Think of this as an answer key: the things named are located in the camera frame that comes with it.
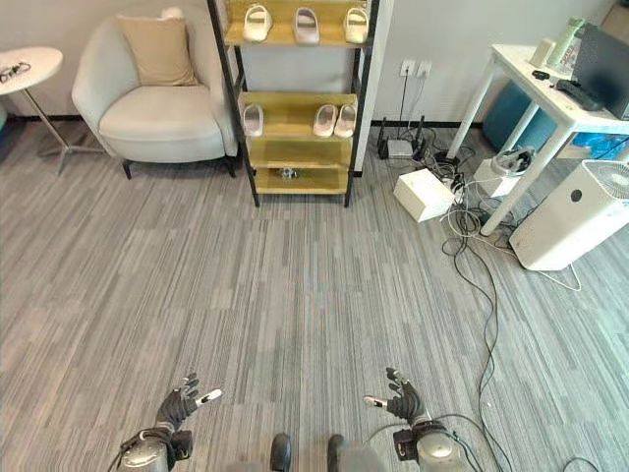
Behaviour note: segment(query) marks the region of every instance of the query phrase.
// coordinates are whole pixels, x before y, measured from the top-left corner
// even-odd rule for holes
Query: fan grille
[[[612,197],[629,200],[629,165],[608,160],[584,160],[583,166]]]

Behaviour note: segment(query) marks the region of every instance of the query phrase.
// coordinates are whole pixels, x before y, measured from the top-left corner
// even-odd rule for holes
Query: chair leg
[[[131,164],[130,160],[123,160],[122,161],[122,168],[125,170],[125,175],[127,176],[127,179],[131,180],[131,168],[129,167],[129,164]]]
[[[225,164],[225,167],[227,167],[227,171],[229,172],[231,178],[235,179],[236,172],[234,171],[234,162],[232,162],[232,157],[226,155],[225,157],[223,157],[223,163]]]

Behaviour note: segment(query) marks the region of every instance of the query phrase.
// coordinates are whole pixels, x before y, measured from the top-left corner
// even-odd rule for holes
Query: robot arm
[[[439,421],[430,417],[426,405],[410,381],[391,368],[386,369],[386,376],[393,381],[389,388],[398,396],[389,400],[366,396],[364,401],[368,406],[383,408],[406,420],[411,427],[393,434],[398,459],[415,460],[422,470],[464,471],[459,444]]]
[[[116,466],[122,472],[168,472],[175,462],[190,457],[193,435],[180,430],[183,422],[200,406],[222,395],[215,389],[197,398],[198,384],[196,374],[181,379],[157,410],[155,425],[123,442],[109,470]]]

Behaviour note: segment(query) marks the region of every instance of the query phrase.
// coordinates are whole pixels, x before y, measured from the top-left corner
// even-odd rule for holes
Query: slipper
[[[318,21],[313,10],[307,7],[297,9],[293,22],[293,33],[295,34],[295,41],[299,44],[318,44]]]
[[[245,111],[243,111],[243,128],[245,128],[246,136],[253,138],[262,136],[264,113],[261,106],[251,104],[245,108]]]
[[[370,18],[364,8],[350,8],[343,22],[345,40],[354,44],[363,44],[367,40]]]
[[[350,138],[356,127],[356,105],[343,105],[338,114],[334,134],[339,138]]]
[[[334,105],[323,105],[314,116],[313,133],[322,138],[329,138],[334,133],[337,110]]]
[[[273,19],[268,10],[259,3],[247,9],[243,38],[250,42],[263,42],[273,26]]]

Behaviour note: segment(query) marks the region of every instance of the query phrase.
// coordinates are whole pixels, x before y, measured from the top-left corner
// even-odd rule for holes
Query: blue bin
[[[483,122],[483,133],[495,150],[502,148],[530,103],[527,95],[512,82],[509,82],[500,93]],[[540,150],[556,128],[554,121],[540,109],[516,143],[516,147],[532,146]]]

